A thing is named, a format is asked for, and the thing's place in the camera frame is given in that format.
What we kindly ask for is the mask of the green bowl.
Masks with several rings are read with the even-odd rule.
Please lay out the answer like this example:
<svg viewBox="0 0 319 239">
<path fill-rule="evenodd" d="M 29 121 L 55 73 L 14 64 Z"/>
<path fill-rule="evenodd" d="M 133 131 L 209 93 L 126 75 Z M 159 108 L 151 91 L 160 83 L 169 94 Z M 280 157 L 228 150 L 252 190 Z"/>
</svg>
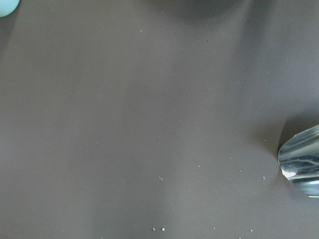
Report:
<svg viewBox="0 0 319 239">
<path fill-rule="evenodd" d="M 15 11 L 20 0 L 0 0 L 0 17 L 5 17 Z"/>
</svg>

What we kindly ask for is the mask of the metal scoop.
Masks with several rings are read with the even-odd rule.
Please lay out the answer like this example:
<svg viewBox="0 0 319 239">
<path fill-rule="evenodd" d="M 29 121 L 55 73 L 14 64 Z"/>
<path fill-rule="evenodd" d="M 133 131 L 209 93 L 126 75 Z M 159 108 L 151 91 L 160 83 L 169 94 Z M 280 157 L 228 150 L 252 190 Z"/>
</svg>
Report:
<svg viewBox="0 0 319 239">
<path fill-rule="evenodd" d="M 319 126 L 285 142 L 278 152 L 283 176 L 310 198 L 319 197 Z"/>
</svg>

